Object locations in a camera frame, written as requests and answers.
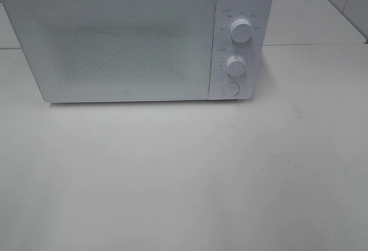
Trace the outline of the white timer knob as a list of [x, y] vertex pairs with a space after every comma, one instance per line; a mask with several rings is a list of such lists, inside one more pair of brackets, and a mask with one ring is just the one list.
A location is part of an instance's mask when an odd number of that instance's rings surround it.
[[239, 77], [246, 72], [248, 62], [242, 56], [231, 56], [225, 61], [226, 72], [230, 77]]

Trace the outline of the round white door button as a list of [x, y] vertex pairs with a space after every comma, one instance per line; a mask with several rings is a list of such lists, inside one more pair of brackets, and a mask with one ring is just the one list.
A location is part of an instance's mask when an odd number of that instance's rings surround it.
[[240, 86], [236, 82], [228, 82], [223, 86], [223, 93], [226, 96], [237, 96], [240, 91]]

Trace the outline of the upper white power knob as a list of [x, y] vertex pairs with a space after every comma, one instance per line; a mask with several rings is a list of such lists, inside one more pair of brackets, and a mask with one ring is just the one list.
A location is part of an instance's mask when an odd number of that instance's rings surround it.
[[245, 16], [233, 20], [230, 24], [231, 39], [236, 43], [245, 43], [252, 38], [253, 22]]

